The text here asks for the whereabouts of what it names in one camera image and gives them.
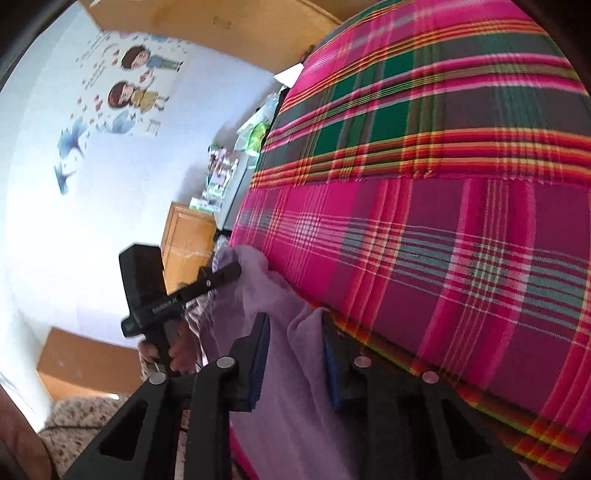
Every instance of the plaid blanket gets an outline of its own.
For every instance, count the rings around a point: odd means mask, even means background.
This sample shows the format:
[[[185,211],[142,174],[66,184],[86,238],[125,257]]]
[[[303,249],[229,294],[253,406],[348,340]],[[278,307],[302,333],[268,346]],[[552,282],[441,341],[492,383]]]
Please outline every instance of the plaid blanket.
[[[558,478],[591,430],[590,112],[511,1],[381,2],[307,60],[232,243]]]

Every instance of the cartoon brown hair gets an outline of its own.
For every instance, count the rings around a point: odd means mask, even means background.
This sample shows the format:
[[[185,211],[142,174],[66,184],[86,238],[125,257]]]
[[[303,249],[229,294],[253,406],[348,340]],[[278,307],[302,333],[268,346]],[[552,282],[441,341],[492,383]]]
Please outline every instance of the cartoon brown hair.
[[[111,108],[123,108],[129,105],[129,100],[121,102],[121,93],[123,93],[123,87],[127,85],[127,82],[118,82],[113,85],[113,88],[109,92],[109,105]]]
[[[131,47],[125,53],[125,55],[123,55],[123,59],[121,60],[121,66],[125,70],[131,70],[131,64],[134,62],[135,58],[143,51],[147,51],[148,54],[150,53],[150,51],[143,45],[135,45],[134,47]]]

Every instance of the cartoon girl sticker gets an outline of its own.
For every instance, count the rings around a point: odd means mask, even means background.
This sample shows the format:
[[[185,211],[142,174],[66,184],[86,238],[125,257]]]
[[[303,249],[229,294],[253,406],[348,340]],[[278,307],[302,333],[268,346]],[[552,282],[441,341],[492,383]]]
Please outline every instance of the cartoon girl sticker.
[[[143,45],[131,47],[121,60],[121,66],[125,70],[138,69],[143,65],[146,65],[149,69],[165,69],[178,72],[183,62],[165,59],[160,55],[152,55]]]
[[[136,87],[129,82],[115,83],[109,92],[111,108],[123,108],[131,105],[139,108],[140,113],[149,112],[152,108],[162,111],[167,101],[168,97],[162,97],[158,92],[150,92],[147,88]]]

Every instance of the purple garment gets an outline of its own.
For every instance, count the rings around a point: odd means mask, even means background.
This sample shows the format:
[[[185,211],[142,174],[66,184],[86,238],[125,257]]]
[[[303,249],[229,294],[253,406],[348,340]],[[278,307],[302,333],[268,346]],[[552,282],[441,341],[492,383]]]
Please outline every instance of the purple garment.
[[[250,333],[256,314],[271,319],[261,399],[233,413],[240,444],[261,480],[360,478],[358,430],[333,411],[326,388],[322,310],[299,298],[267,259],[248,246],[216,254],[219,268],[238,260],[240,279],[215,291],[200,323],[210,360]]]

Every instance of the human hand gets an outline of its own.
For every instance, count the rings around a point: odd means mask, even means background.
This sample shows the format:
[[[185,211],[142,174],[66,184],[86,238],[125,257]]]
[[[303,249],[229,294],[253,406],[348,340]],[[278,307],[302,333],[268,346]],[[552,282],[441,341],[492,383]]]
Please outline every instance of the human hand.
[[[178,326],[178,338],[168,351],[170,355],[170,369],[185,375],[196,372],[197,361],[201,358],[201,352],[197,346],[194,333],[189,324],[182,321]],[[158,349],[155,345],[142,341],[138,345],[139,354],[148,362],[155,363],[159,358]]]

